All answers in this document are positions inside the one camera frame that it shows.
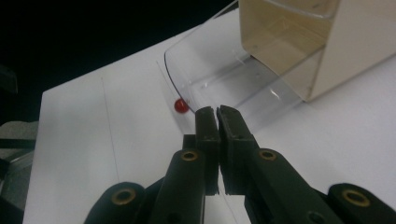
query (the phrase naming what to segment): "small red ball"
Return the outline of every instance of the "small red ball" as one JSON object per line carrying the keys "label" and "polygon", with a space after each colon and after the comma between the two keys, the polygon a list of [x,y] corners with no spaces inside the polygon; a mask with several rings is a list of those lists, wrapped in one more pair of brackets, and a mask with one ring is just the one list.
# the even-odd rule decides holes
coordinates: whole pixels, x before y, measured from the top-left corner
{"label": "small red ball", "polygon": [[183,99],[178,99],[175,101],[175,110],[177,113],[185,114],[189,111],[189,106]]}

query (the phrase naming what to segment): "white surface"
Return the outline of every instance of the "white surface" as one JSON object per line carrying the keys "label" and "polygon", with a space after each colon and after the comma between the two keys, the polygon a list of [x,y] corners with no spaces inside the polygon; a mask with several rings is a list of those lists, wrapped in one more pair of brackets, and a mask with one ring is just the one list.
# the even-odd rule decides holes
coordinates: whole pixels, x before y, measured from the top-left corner
{"label": "white surface", "polygon": [[[43,94],[24,223],[82,223],[118,181],[147,187],[165,174],[181,147],[180,122],[192,118],[173,114],[157,64],[177,40]],[[297,106],[255,133],[260,146],[281,152],[314,188],[350,182],[395,208],[394,71],[396,58]],[[205,223],[248,223],[242,201],[207,198]]]}

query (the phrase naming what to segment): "screw hole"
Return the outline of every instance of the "screw hole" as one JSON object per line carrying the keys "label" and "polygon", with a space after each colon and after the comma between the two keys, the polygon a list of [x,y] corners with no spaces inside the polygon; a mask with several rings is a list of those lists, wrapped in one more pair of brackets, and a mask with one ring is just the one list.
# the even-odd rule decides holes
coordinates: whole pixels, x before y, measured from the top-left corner
{"label": "screw hole", "polygon": [[111,197],[111,201],[116,205],[124,205],[130,203],[136,197],[134,189],[119,189]]}
{"label": "screw hole", "polygon": [[167,219],[168,223],[179,223],[181,221],[180,214],[178,213],[171,213],[168,215]]}

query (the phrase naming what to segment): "clear plastic container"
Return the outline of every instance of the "clear plastic container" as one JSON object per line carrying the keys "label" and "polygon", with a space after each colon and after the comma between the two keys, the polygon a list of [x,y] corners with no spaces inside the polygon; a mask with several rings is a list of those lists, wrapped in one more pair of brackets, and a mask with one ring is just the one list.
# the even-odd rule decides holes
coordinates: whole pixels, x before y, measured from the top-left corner
{"label": "clear plastic container", "polygon": [[[289,75],[290,68],[302,62],[312,64],[309,69],[315,72],[317,61],[312,63],[307,58],[318,54],[324,42],[314,42],[309,52],[287,64],[289,68],[276,69],[246,50],[240,21],[235,1],[168,49],[164,58],[169,77],[192,111],[208,105],[232,106],[242,113],[254,132],[302,101],[284,78]],[[283,23],[275,26],[285,28]],[[285,34],[290,29],[281,31]],[[278,40],[271,39],[273,44]]]}

